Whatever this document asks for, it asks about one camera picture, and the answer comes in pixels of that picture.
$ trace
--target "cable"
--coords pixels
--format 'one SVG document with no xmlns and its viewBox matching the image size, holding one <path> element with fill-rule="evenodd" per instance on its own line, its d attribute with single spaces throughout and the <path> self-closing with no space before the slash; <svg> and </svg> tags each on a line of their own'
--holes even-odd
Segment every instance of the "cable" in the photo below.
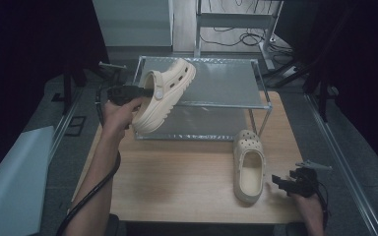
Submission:
<svg viewBox="0 0 378 236">
<path fill-rule="evenodd" d="M 103 115 L 102 115 L 102 108 L 101 108 L 101 105 L 100 105 L 100 94 L 101 94 L 101 90 L 103 88 L 103 84 L 105 82 L 106 81 L 103 81 L 102 83 L 100 83 L 100 86 L 99 86 L 98 90 L 96 91 L 95 102 L 94 102 L 94 104 L 96 106 L 97 115 L 99 117 L 99 122 L 100 122 L 102 127 L 104 125 L 104 120 L 103 120 Z M 75 207 L 72 208 L 72 210 L 69 211 L 69 213 L 66 215 L 64 220 L 61 222 L 59 228 L 57 229 L 57 233 L 56 233 L 57 236 L 63 235 L 67 226 L 72 221 L 72 219 L 76 216 L 76 214 L 89 202 L 89 200 L 91 198 L 94 197 L 95 194 L 97 194 L 97 192 L 100 191 L 101 188 L 103 188 L 103 186 L 106 185 L 106 183 L 108 183 L 110 181 L 110 179 L 118 171 L 120 165 L 121 165 L 121 153 L 118 151 L 117 154 L 116 154 L 115 164 L 114 164 L 113 168 L 111 169 L 111 171 L 96 186 L 94 186 L 94 188 L 91 189 L 88 192 L 88 194 L 84 198 L 82 198 L 81 201 L 77 205 L 75 205 Z"/>
</svg>

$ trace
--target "clog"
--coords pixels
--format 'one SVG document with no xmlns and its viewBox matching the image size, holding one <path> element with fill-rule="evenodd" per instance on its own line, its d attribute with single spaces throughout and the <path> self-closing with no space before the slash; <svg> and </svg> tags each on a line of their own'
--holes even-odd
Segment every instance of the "clog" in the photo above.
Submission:
<svg viewBox="0 0 378 236">
<path fill-rule="evenodd" d="M 153 89 L 153 97 L 144 97 L 132 125 L 139 134 L 151 133 L 164 122 L 167 114 L 195 78 L 195 67 L 178 58 L 167 71 L 151 70 L 144 78 L 144 89 Z"/>
<path fill-rule="evenodd" d="M 259 137 L 242 130 L 233 141 L 234 194 L 241 201 L 254 204 L 263 191 L 266 159 Z"/>
</svg>

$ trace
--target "table surface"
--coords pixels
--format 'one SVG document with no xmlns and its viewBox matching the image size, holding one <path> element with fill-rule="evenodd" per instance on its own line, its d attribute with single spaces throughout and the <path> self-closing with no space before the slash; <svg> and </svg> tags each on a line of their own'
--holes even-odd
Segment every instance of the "table surface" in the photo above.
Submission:
<svg viewBox="0 0 378 236">
<path fill-rule="evenodd" d="M 256 204 L 247 205 L 233 193 L 232 142 L 137 141 L 130 129 L 119 146 L 122 162 L 114 176 L 111 213 L 130 221 L 300 221 L 292 199 L 272 182 L 272 174 L 285 179 L 302 157 L 279 95 L 271 91 L 269 96 L 273 111 L 261 136 L 266 176 Z M 256 123 L 262 123 L 265 112 L 253 111 Z M 100 131 L 101 127 L 95 134 L 78 188 L 91 163 Z"/>
</svg>

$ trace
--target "hand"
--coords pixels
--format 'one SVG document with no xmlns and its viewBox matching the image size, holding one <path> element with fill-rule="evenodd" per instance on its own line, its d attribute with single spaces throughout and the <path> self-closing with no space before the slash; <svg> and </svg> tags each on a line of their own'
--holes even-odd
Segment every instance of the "hand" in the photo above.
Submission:
<svg viewBox="0 0 378 236">
<path fill-rule="evenodd" d="M 104 105 L 103 117 L 104 125 L 102 136 L 117 137 L 120 140 L 125 136 L 125 129 L 133 120 L 133 110 L 142 103 L 141 97 L 134 98 L 130 102 L 117 106 L 111 101 Z"/>
<path fill-rule="evenodd" d="M 324 235 L 324 216 L 320 200 L 316 194 L 309 198 L 289 193 L 294 199 L 297 209 L 305 222 L 309 236 Z"/>
</svg>

